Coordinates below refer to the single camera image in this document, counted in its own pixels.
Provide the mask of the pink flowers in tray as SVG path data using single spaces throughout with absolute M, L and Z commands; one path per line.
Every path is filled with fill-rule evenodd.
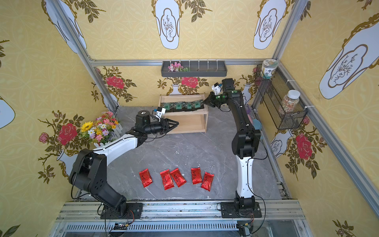
M 168 71 L 170 72 L 188 72 L 189 68 L 182 66 L 181 63 L 174 62 L 171 63 L 168 67 Z

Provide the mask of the small circuit board left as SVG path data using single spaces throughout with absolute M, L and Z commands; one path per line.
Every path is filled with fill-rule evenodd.
M 116 222 L 114 224 L 114 231 L 126 231 L 129 227 L 129 223 L 127 222 Z

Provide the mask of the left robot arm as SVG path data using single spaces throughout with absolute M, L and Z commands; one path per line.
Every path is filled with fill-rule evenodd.
M 179 122 L 163 118 L 164 112 L 153 116 L 147 110 L 139 111 L 135 125 L 121 138 L 94 150 L 83 149 L 78 153 L 69 183 L 80 190 L 87 191 L 93 198 L 100 201 L 108 214 L 115 218 L 125 219 L 129 214 L 140 217 L 138 211 L 127 204 L 127 199 L 118 193 L 107 182 L 108 165 L 130 150 L 141 146 L 150 134 L 164 136 L 178 127 Z

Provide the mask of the wooden two-tier shelf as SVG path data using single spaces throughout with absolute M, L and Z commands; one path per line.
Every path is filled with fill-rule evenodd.
M 161 103 L 169 102 L 192 102 L 195 100 L 204 100 L 205 94 L 198 95 L 174 95 L 164 96 L 161 95 L 159 99 L 159 106 Z M 182 133 L 205 133 L 208 124 L 208 107 L 190 112 L 166 112 L 164 118 L 179 122 L 179 125 L 170 131 L 168 134 L 182 134 Z

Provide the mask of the glass jar of sprinkles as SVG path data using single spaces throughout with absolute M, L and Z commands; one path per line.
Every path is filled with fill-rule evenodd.
M 293 112 L 300 100 L 300 95 L 300 92 L 297 90 L 289 90 L 280 103 L 278 109 L 279 114 L 284 116 L 285 114 Z

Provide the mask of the patterned lidded jar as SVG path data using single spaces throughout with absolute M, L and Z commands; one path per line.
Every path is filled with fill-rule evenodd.
M 261 77 L 271 79 L 278 67 L 278 61 L 275 59 L 266 59 L 262 62 Z

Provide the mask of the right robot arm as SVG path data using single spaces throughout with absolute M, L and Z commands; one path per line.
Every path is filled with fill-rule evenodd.
M 255 129 L 246 111 L 243 94 L 235 89 L 233 79 L 223 79 L 216 83 L 204 104 L 221 109 L 226 104 L 236 125 L 236 134 L 232 140 L 232 151 L 236 155 L 238 184 L 234 200 L 235 210 L 254 210 L 255 194 L 252 188 L 252 165 L 258 151 L 261 133 Z

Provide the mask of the flower bouquet in white planter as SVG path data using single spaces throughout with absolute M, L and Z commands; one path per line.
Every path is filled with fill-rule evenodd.
M 80 138 L 93 143 L 96 147 L 109 144 L 120 138 L 122 126 L 110 111 L 103 112 L 95 121 L 86 122 L 81 127 Z

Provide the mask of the red tea bag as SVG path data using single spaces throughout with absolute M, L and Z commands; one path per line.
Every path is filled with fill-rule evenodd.
M 165 190 L 171 189 L 174 187 L 174 182 L 172 180 L 170 170 L 164 170 L 160 173 L 162 178 L 163 187 Z
M 203 188 L 203 189 L 205 189 L 205 190 L 207 190 L 207 191 L 210 192 L 213 180 L 214 180 L 214 174 L 205 172 L 204 173 L 204 177 L 203 177 L 203 181 L 202 181 L 202 184 L 201 184 L 201 188 Z
M 191 169 L 191 178 L 192 178 L 193 185 L 202 183 L 202 175 L 201 175 L 200 167 Z
M 181 174 L 179 168 L 174 169 L 173 171 L 170 172 L 171 177 L 175 181 L 176 185 L 179 187 L 183 186 L 187 181 Z
M 144 169 L 139 172 L 140 179 L 144 188 L 150 186 L 153 183 L 153 179 L 148 169 Z

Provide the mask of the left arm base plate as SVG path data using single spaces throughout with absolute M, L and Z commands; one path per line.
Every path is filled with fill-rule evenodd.
M 142 210 L 143 204 L 141 202 L 126 203 L 121 207 L 120 213 L 105 207 L 105 210 L 100 215 L 100 219 L 140 219 Z

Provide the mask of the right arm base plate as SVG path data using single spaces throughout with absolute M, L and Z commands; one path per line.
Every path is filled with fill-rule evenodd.
M 245 209 L 237 209 L 233 202 L 220 202 L 218 204 L 218 210 L 221 211 L 222 218 L 261 218 L 262 212 L 258 202 L 255 202 L 254 207 L 249 207 Z

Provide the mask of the small connector right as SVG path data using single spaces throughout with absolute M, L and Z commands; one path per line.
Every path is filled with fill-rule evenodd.
M 248 223 L 246 224 L 238 224 L 238 233 L 241 237 L 250 237 L 252 236 L 252 232 Z

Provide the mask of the grey wall tray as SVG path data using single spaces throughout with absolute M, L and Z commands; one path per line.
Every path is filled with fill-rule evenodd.
M 178 62 L 182 66 L 188 67 L 188 72 L 170 72 L 168 66 Z M 163 77 L 225 77 L 228 68 L 223 60 L 169 60 L 163 61 L 161 75 Z

